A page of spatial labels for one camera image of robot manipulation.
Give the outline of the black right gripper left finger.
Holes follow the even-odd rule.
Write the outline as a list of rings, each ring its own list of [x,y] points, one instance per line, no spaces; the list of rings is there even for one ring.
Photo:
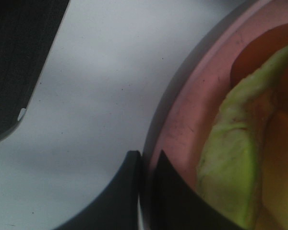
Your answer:
[[[141,154],[128,151],[108,186],[57,230],[137,230]]]

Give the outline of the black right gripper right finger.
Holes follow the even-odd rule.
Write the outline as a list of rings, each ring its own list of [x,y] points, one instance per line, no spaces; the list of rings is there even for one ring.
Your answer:
[[[205,203],[161,151],[152,179],[152,230],[241,230]]]

